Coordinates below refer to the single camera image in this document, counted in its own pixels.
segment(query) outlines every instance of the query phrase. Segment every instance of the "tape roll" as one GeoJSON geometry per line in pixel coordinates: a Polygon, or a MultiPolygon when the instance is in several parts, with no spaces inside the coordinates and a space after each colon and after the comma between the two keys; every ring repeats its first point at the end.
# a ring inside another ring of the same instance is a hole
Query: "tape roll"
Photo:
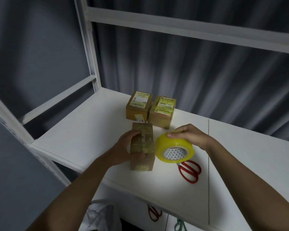
{"type": "Polygon", "coordinates": [[[193,145],[184,139],[170,139],[167,133],[156,139],[156,156],[166,163],[187,161],[195,154],[193,145]]]}

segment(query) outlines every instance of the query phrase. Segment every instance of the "white cloth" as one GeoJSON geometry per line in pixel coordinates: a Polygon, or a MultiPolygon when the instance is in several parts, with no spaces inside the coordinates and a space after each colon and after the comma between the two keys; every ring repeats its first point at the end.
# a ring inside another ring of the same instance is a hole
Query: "white cloth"
{"type": "Polygon", "coordinates": [[[119,213],[108,200],[94,200],[79,227],[79,231],[122,231],[119,213]]]}

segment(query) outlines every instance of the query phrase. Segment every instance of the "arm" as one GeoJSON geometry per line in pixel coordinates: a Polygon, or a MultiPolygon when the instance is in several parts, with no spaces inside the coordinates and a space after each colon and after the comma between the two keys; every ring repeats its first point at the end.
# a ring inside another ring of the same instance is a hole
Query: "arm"
{"type": "Polygon", "coordinates": [[[289,230],[289,203],[268,183],[192,124],[169,133],[205,150],[252,230],[289,230]]]}
{"type": "Polygon", "coordinates": [[[28,231],[77,231],[88,206],[109,167],[142,158],[130,155],[127,146],[140,131],[129,131],[107,152],[97,158],[72,184],[70,184],[30,225],[28,231]]]}

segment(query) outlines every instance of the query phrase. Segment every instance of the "hand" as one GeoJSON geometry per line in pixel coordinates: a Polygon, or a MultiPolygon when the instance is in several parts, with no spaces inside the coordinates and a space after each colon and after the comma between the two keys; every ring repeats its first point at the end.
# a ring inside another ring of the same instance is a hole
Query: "hand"
{"type": "Polygon", "coordinates": [[[179,133],[171,132],[167,134],[167,137],[170,139],[185,139],[205,151],[216,141],[192,124],[181,126],[176,131],[179,131],[179,133]]]}
{"type": "Polygon", "coordinates": [[[113,145],[113,147],[107,152],[101,155],[100,158],[103,159],[109,167],[124,163],[131,159],[143,159],[145,154],[142,152],[135,153],[133,155],[127,152],[127,146],[129,145],[132,137],[138,134],[141,134],[141,131],[130,130],[126,132],[119,138],[118,142],[116,142],[116,144],[113,145]]]}

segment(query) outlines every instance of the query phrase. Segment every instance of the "yellow sticker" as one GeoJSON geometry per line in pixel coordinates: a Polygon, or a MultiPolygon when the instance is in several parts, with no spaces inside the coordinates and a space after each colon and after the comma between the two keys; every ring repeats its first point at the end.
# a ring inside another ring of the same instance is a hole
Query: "yellow sticker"
{"type": "Polygon", "coordinates": [[[155,112],[171,116],[175,103],[176,100],[174,99],[161,97],[158,105],[156,106],[155,112]]]}
{"type": "Polygon", "coordinates": [[[149,96],[150,94],[148,93],[137,91],[129,105],[144,109],[148,102],[149,96]]]}
{"type": "Polygon", "coordinates": [[[142,114],[135,114],[136,121],[144,123],[144,117],[142,114]]]}

